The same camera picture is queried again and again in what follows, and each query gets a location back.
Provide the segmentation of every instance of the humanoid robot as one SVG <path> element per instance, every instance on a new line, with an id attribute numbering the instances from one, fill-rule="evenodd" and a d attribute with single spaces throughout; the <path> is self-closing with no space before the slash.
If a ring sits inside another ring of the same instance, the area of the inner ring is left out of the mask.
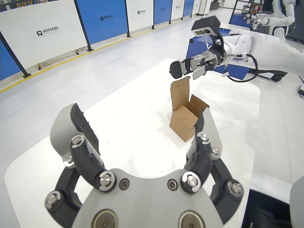
<path id="1" fill-rule="evenodd" d="M 252 23 L 253 30 L 269 26 L 269 35 L 285 41 L 289 26 L 295 21 L 295 2 L 296 0 L 273 0 L 273 14 L 255 13 L 252 16 L 247 14 L 247 23 Z"/>

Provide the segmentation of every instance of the white table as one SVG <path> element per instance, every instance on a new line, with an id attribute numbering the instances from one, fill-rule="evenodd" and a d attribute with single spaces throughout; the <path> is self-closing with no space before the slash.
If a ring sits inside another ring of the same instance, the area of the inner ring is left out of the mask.
<path id="1" fill-rule="evenodd" d="M 100 141 L 107 169 L 120 168 L 134 176 L 154 178 L 184 167 L 191 140 L 184 143 L 169 127 L 174 79 L 168 71 L 172 61 L 163 60 L 85 112 Z M 223 144 L 222 160 L 244 187 L 240 207 L 225 225 L 240 227 L 252 177 L 260 91 L 250 83 L 235 83 L 208 72 L 190 80 L 190 93 L 210 105 Z M 114 126 L 119 128 L 118 135 Z M 59 227 L 45 209 L 44 200 L 54 190 L 63 168 L 49 137 L 10 165 L 5 183 L 22 228 Z M 213 183 L 209 177 L 204 184 L 207 193 L 211 193 Z M 79 179 L 76 192 L 82 202 L 91 189 Z"/>

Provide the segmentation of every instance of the potted plant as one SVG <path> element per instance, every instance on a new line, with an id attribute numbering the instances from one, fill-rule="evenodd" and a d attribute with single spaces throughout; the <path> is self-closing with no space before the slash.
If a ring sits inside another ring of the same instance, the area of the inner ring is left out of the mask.
<path id="1" fill-rule="evenodd" d="M 213 0 L 210 5 L 210 10 L 216 10 L 219 8 L 219 0 Z"/>

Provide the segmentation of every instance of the cardboard box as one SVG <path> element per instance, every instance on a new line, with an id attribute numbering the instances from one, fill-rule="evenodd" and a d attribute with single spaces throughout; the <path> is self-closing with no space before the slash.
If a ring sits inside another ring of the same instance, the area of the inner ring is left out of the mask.
<path id="1" fill-rule="evenodd" d="M 192 95 L 187 76 L 171 84 L 172 117 L 170 127 L 183 140 L 188 141 L 195 134 L 194 125 L 203 108 L 208 107 L 204 101 Z"/>

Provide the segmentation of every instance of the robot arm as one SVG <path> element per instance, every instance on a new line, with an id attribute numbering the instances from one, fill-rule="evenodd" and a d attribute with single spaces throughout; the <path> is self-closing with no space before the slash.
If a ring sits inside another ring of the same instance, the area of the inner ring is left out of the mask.
<path id="1" fill-rule="evenodd" d="M 60 111 L 50 139 L 65 168 L 45 207 L 64 228 L 223 228 L 242 200 L 242 185 L 220 158 L 222 144 L 209 108 L 195 124 L 184 169 L 162 178 L 106 170 L 98 140 L 77 104 Z M 202 185 L 210 173 L 215 185 L 208 196 Z M 80 176 L 93 186 L 84 203 L 74 192 Z"/>
<path id="2" fill-rule="evenodd" d="M 260 70 L 278 70 L 304 75 L 304 54 L 291 47 L 278 37 L 253 31 L 232 30 L 229 36 L 222 37 L 218 32 L 220 22 L 216 16 L 194 22 L 192 32 L 196 36 L 211 36 L 212 46 L 200 55 L 175 61 L 170 73 L 175 78 L 193 73 L 193 79 L 205 75 L 220 65 L 239 65 Z"/>

